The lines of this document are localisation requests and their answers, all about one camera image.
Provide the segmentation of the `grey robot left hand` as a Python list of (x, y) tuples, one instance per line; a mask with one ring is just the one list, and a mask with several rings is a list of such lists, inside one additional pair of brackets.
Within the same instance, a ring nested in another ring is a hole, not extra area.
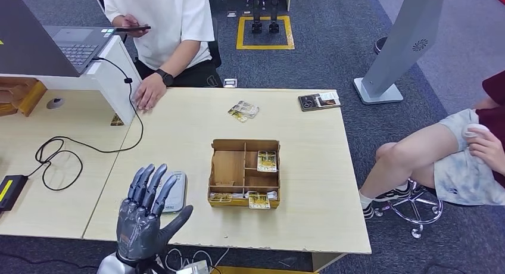
[(166, 199), (177, 181), (175, 175), (170, 175), (159, 189), (166, 172), (166, 164), (158, 168), (150, 164), (134, 175), (117, 220), (116, 256), (120, 261), (133, 265), (160, 253), (189, 220), (192, 205), (185, 206), (168, 225), (161, 227)]

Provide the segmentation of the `person's right hand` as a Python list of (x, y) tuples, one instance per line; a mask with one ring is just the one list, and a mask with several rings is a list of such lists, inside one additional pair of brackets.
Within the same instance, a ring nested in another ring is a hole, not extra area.
[[(112, 25), (114, 27), (137, 27), (137, 26), (140, 26), (137, 19), (130, 14), (118, 15), (117, 17), (115, 17), (113, 19)], [(144, 29), (144, 30), (129, 31), (127, 34), (133, 38), (140, 38), (143, 35), (147, 34), (148, 32), (149, 32), (149, 29)]]

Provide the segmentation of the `person's left hand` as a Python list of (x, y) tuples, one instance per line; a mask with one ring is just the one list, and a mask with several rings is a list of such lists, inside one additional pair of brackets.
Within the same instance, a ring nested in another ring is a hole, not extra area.
[(136, 109), (143, 112), (151, 111), (166, 92), (167, 86), (162, 77), (158, 73), (149, 75), (141, 82), (135, 93)]

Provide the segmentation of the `person's hand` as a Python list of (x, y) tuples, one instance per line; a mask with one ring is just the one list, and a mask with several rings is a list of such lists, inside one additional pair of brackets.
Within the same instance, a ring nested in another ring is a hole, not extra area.
[(501, 141), (485, 129), (470, 128), (469, 132), (476, 134), (466, 138), (470, 153), (480, 158), (493, 171), (504, 175), (504, 149)]

